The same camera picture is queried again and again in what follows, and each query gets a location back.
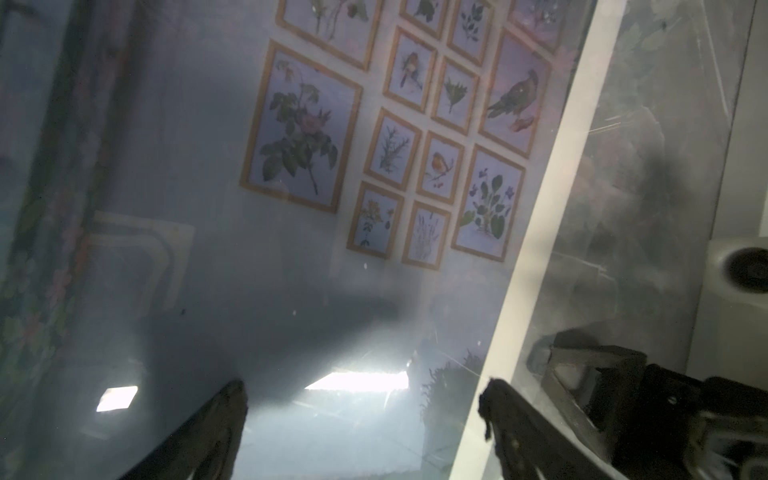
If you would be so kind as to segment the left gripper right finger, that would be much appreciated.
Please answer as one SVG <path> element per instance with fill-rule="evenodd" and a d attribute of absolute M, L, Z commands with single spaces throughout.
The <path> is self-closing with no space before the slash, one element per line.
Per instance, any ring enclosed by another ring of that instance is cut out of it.
<path fill-rule="evenodd" d="M 479 396 L 478 413 L 505 480 L 609 477 L 502 379 L 489 381 Z"/>

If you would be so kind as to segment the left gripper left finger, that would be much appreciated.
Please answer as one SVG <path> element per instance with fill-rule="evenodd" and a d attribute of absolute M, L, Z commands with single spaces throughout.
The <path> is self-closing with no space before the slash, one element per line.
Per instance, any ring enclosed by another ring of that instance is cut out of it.
<path fill-rule="evenodd" d="M 227 383 L 122 479 L 230 479 L 247 413 L 244 383 Z"/>

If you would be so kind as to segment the white photo mat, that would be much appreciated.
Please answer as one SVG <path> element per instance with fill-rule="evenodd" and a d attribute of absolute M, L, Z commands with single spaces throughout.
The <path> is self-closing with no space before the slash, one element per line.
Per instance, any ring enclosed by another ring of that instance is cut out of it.
<path fill-rule="evenodd" d="M 499 319 L 479 375 L 450 477 L 480 479 L 491 454 L 478 413 L 492 379 L 511 381 L 531 324 L 567 201 L 615 48 L 625 1 L 597 1 L 560 114 L 542 182 L 532 206 Z"/>

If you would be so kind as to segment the photo of framed pictures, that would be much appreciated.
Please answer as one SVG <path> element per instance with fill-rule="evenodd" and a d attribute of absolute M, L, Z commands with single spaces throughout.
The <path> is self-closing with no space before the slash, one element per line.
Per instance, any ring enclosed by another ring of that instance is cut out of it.
<path fill-rule="evenodd" d="M 445 479 L 511 266 L 361 236 L 394 1 L 359 71 L 274 1 L 1 16 L 1 475 L 115 479 L 223 384 L 238 479 Z"/>

